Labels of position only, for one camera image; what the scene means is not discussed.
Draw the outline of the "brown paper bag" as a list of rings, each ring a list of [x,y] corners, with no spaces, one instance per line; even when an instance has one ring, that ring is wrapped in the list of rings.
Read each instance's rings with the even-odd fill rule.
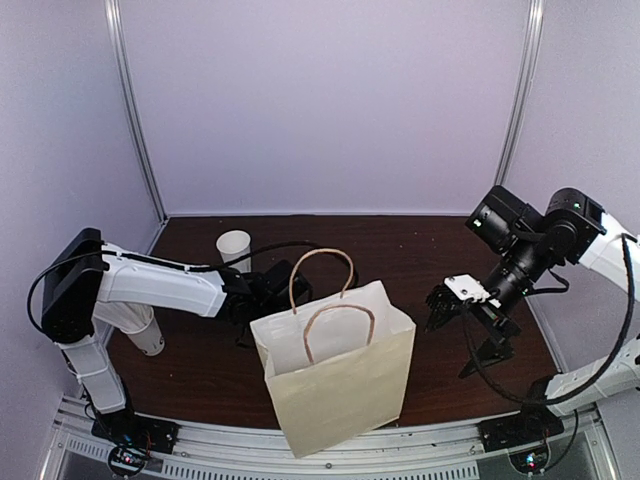
[[[344,284],[331,296],[250,324],[264,382],[296,458],[400,417],[416,325],[381,281]]]

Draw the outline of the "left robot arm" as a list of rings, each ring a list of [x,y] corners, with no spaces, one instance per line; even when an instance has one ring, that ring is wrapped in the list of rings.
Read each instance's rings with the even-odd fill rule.
[[[243,272],[234,260],[219,266],[183,264],[124,250],[85,228],[33,281],[43,289],[39,316],[30,322],[56,344],[88,393],[97,420],[123,444],[144,433],[123,380],[116,373],[95,324],[120,330],[147,356],[165,343],[155,308],[221,319],[242,327],[310,297],[311,284],[278,262],[264,273]]]

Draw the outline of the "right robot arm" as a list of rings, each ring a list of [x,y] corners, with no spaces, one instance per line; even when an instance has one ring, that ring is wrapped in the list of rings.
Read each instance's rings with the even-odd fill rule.
[[[527,407],[513,419],[519,440],[535,440],[551,424],[551,414],[564,416],[587,404],[639,384],[639,340],[628,336],[639,302],[639,239],[589,196],[574,188],[555,192],[545,213],[502,186],[492,187],[466,221],[466,226],[500,255],[489,277],[468,274],[445,279],[439,298],[446,317],[469,314],[485,325],[489,338],[462,375],[484,375],[486,368],[511,353],[517,334],[509,313],[537,295],[535,283],[556,266],[580,265],[622,289],[627,296],[623,325],[612,351],[579,369],[542,380],[533,393],[520,398],[492,379],[486,382],[500,396]]]

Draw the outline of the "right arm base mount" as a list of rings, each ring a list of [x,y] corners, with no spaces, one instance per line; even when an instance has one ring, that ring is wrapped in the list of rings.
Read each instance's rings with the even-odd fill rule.
[[[564,424],[548,410],[534,408],[484,420],[478,430],[485,452],[505,450],[516,472],[533,476],[550,465],[549,440],[564,432]]]

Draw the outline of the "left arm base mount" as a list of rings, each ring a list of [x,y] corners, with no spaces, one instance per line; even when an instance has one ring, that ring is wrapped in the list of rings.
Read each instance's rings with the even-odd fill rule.
[[[150,466],[154,453],[171,454],[179,425],[172,421],[140,416],[128,410],[112,414],[94,413],[93,436],[109,440],[113,447],[107,466],[113,474],[130,478]]]

